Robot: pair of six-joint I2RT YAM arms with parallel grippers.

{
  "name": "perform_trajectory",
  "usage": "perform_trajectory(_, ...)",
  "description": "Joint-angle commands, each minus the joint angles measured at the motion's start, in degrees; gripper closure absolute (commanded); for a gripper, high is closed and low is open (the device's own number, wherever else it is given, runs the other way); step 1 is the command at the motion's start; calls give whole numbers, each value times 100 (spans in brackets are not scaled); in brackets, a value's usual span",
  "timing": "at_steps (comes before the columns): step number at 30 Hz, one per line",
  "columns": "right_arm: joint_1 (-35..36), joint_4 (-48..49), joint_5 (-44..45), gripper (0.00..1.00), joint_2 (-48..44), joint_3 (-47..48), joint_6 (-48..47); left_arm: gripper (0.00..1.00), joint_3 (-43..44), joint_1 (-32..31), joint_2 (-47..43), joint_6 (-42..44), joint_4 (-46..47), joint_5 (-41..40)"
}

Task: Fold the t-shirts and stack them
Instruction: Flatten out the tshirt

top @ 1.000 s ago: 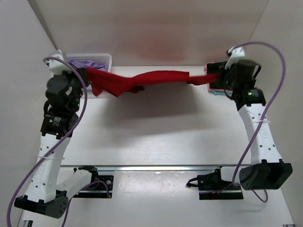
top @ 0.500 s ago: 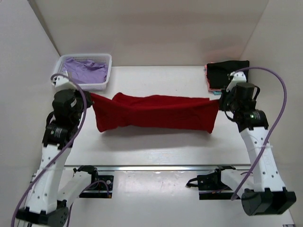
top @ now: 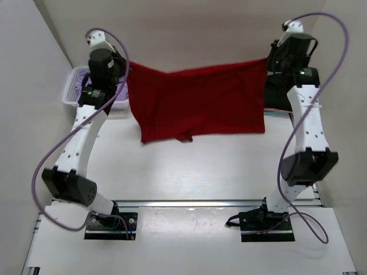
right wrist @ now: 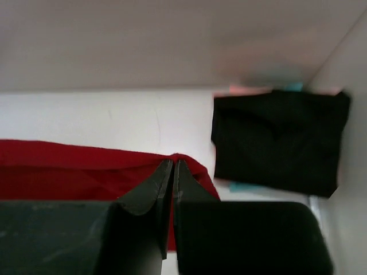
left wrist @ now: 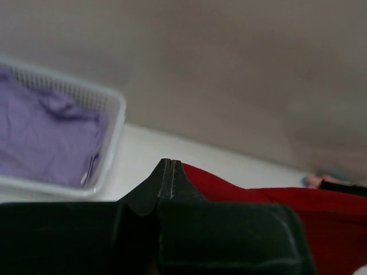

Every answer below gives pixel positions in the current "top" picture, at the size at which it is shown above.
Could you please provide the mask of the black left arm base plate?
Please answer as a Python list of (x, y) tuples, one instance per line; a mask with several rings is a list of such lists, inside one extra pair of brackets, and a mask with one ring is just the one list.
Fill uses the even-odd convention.
[(102, 218), (91, 215), (87, 220), (84, 239), (87, 240), (114, 240), (114, 241), (134, 241), (138, 225), (137, 212), (122, 212), (118, 214), (120, 218)]

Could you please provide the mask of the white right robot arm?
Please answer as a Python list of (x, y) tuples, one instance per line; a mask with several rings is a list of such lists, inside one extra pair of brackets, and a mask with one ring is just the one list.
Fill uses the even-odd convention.
[(294, 122), (295, 151), (290, 156), (281, 155), (280, 182), (265, 198), (265, 210), (257, 215), (257, 224), (263, 229), (276, 225), (278, 218), (287, 214), (290, 203), (324, 179), (338, 162), (338, 153), (330, 150), (323, 131), (317, 99), (318, 71), (309, 66), (317, 45), (314, 37), (304, 33), (285, 34), (271, 45), (267, 68), (284, 77)]

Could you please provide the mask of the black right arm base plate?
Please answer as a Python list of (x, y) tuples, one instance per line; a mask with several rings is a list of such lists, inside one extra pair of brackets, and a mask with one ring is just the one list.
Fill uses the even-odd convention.
[(269, 212), (264, 206), (228, 218), (226, 227), (239, 227), (242, 242), (294, 242), (288, 212)]

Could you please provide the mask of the red t shirt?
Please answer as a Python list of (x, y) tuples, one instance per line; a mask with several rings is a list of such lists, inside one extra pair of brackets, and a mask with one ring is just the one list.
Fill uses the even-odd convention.
[(132, 62), (131, 112), (143, 144), (210, 134), (263, 134), (266, 60), (163, 72)]

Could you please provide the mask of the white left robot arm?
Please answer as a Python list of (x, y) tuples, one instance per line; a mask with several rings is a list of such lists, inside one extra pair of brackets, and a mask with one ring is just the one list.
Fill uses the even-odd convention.
[(101, 223), (113, 228), (118, 225), (120, 214), (114, 210), (114, 202), (98, 193), (96, 183), (87, 179), (87, 165), (120, 78), (126, 72), (126, 60), (117, 50), (96, 49), (89, 55), (88, 66), (73, 125), (80, 130), (68, 139), (53, 168), (43, 170), (42, 180), (54, 198), (99, 213)]

